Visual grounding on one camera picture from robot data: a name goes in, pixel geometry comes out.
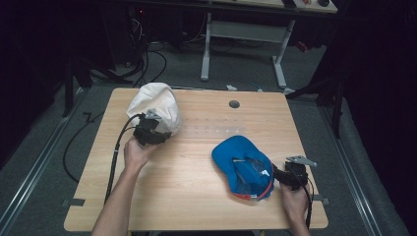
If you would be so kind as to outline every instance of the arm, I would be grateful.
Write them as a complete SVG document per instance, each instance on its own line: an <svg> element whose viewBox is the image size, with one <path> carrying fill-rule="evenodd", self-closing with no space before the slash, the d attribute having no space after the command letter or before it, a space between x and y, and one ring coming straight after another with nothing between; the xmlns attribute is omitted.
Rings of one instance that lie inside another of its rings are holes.
<svg viewBox="0 0 417 236"><path fill-rule="evenodd" d="M135 138L125 144L125 168L101 210L91 235L127 235L136 181L156 149L157 146L141 147Z"/></svg>
<svg viewBox="0 0 417 236"><path fill-rule="evenodd" d="M303 189L291 191L291 187L288 187L282 183L279 183L279 185L282 190L282 202L284 210L288 217L293 235L309 236L310 231L307 228L305 220L305 212L309 205L306 192Z"/></svg>

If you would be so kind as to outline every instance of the tabletop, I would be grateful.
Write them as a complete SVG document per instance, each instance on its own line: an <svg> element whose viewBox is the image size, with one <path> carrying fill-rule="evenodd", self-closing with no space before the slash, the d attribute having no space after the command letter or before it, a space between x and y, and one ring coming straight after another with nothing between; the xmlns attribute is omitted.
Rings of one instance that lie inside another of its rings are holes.
<svg viewBox="0 0 417 236"><path fill-rule="evenodd" d="M100 213L117 138L128 120L126 110L136 88L113 91L64 226L68 231L91 231ZM288 156L305 155L285 96L278 92L175 89L182 128L163 144L139 175L129 229L254 230L289 228L278 185L259 202L233 196L211 151L234 135L243 135L280 166ZM237 101L238 108L229 106ZM121 145L131 137L127 132ZM115 180L124 167L118 157ZM311 169L307 167L315 185ZM321 202L313 203L311 228L325 228L328 219Z"/></svg>

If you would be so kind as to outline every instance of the baseball cap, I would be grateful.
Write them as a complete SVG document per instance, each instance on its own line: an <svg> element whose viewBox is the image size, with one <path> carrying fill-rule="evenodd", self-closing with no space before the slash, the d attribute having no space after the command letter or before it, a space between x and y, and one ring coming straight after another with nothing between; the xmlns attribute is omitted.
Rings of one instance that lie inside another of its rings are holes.
<svg viewBox="0 0 417 236"><path fill-rule="evenodd" d="M232 194L262 200L273 190L272 163L246 137L233 136L217 145L211 156L227 176Z"/></svg>

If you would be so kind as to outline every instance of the forearm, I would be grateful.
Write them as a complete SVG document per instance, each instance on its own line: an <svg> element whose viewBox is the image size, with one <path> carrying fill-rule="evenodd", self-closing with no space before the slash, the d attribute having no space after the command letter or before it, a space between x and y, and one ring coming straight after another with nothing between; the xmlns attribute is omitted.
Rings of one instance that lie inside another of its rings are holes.
<svg viewBox="0 0 417 236"><path fill-rule="evenodd" d="M289 216L289 224L294 236L310 236L310 231L307 228L304 218L294 218Z"/></svg>
<svg viewBox="0 0 417 236"><path fill-rule="evenodd" d="M126 236L129 214L138 173L123 170L95 223L91 235Z"/></svg>

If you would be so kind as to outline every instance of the black wire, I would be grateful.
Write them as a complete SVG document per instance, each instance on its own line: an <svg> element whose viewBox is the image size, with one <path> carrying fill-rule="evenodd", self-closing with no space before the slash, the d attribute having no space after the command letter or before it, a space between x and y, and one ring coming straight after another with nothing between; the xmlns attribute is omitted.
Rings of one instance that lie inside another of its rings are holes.
<svg viewBox="0 0 417 236"><path fill-rule="evenodd" d="M67 152L68 152L68 149L70 148L70 145L71 145L71 143L74 141L74 139L77 137L77 135L87 126L87 125L89 125L89 124L91 124L91 123L93 123L98 117L100 117L100 116L102 116L104 114L104 111L102 111L102 112L100 112L98 115L96 115L95 117L93 117L91 120L89 120L89 121L87 121L87 123L81 128L81 129L79 129L77 132L76 132L76 134L71 138L71 140L68 142L68 144L67 144L67 146L65 147L65 151L64 151L64 154L63 154L63 156L62 156L62 163L63 163L63 165L64 165L64 170L65 170L65 172L68 174L68 176L72 179L72 180L74 180L76 183L79 183L80 182L80 180L79 179L77 179L76 177L74 177L74 175L73 174L71 174L71 172L68 170L68 167L67 167Z"/></svg>
<svg viewBox="0 0 417 236"><path fill-rule="evenodd" d="M147 70L148 70L148 65L149 65L149 55L148 55L148 51L146 51L146 58L147 58L147 61L146 61L146 66L145 66L145 69L144 68L142 68L142 74L138 77L138 79L135 81L135 83L133 84L133 86L132 86L132 88L135 88L137 85L138 85L138 83L139 82L141 82L142 80L144 80L144 76L145 76L145 73L147 72Z"/></svg>
<svg viewBox="0 0 417 236"><path fill-rule="evenodd" d="M107 192L105 195L105 199L104 199L104 203L107 202L108 197L110 197L111 194L111 189L113 187L113 180L114 180L114 171L116 170L116 164L117 164L117 155L119 153L119 147L120 147L120 141L122 140L123 135L125 134L126 131L130 130L126 129L128 127L128 125L131 123L131 121L137 117L139 117L140 114L136 114L134 116L132 116L125 124L125 126L123 127L122 131L120 132L119 138L117 139L116 142L116 146L114 148L113 151L113 159L111 161L111 168L110 168L110 177L108 179L108 184L107 184Z"/></svg>
<svg viewBox="0 0 417 236"><path fill-rule="evenodd" d="M165 68L166 68L166 58L161 54L161 53L159 53L159 52L157 52L157 51L153 51L153 53L156 53L156 54L158 54L159 56L161 56L162 58L163 58L163 61L164 61L164 65L163 65L163 68L162 68L162 70L159 72L159 74L157 74L156 76L155 76L155 78L153 78L151 81L150 81L150 83L152 83L152 82L154 82L164 71L165 71Z"/></svg>

